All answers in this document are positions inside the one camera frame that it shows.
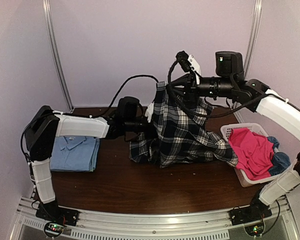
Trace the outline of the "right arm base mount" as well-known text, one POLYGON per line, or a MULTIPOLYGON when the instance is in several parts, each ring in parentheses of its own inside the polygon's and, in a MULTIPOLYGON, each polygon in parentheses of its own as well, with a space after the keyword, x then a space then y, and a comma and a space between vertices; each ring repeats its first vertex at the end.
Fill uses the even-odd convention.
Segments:
POLYGON ((260 221, 271 217, 272 211, 268 207, 249 205, 245 207, 234 207, 229 212, 229 217, 233 226, 260 221))

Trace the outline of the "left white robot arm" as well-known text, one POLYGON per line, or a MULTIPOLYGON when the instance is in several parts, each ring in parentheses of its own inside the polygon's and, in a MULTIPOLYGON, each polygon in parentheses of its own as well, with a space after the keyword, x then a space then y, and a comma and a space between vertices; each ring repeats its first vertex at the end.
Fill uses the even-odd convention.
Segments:
POLYGON ((124 97, 117 108, 108 116, 77 115, 52 110, 42 106, 20 136, 20 149, 30 166, 30 176, 39 200, 44 204, 42 213, 51 222, 62 218, 62 211, 53 203, 56 194, 53 189, 50 170, 56 137, 85 136, 114 140, 126 133, 153 134, 154 104, 144 109, 138 99, 124 97))

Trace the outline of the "black white plaid shirt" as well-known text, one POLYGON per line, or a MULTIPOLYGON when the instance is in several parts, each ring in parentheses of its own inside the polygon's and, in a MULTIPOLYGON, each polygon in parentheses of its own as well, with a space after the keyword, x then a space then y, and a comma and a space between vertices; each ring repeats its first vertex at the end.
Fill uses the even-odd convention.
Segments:
POLYGON ((211 105, 199 98, 192 111, 198 116, 187 116, 169 98, 167 82, 156 85, 153 101, 153 133, 144 132, 129 143, 129 158, 135 163, 158 164, 161 168, 179 163, 205 163, 213 160, 236 167, 239 158, 231 145, 219 134, 206 130, 206 115, 211 105))

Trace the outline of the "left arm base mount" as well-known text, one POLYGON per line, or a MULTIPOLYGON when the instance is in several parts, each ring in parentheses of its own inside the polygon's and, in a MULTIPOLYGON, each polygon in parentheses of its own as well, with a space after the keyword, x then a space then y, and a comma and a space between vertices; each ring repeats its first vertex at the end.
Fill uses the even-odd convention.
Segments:
POLYGON ((50 222, 55 222, 60 225, 76 226, 79 217, 79 211, 63 207, 43 207, 39 206, 35 216, 50 222))

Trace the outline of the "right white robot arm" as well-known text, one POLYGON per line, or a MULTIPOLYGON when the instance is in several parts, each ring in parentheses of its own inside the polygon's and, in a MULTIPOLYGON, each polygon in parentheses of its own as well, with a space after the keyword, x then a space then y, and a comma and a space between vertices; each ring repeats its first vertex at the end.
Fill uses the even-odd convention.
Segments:
MULTIPOLYGON (((178 52, 175 58, 172 65, 180 65, 186 75, 172 81, 170 76, 174 67, 171 67, 167 78, 167 92, 189 117, 197 115, 190 106, 195 105, 199 97, 228 98, 239 103, 241 108, 247 108, 274 121, 300 141, 300 109, 261 81, 246 81, 241 53, 217 51, 216 77, 202 77, 200 65, 185 51, 178 52)), ((258 220, 269 205, 299 185, 300 152, 293 166, 255 194, 251 206, 246 210, 246 216, 251 221, 258 220)))

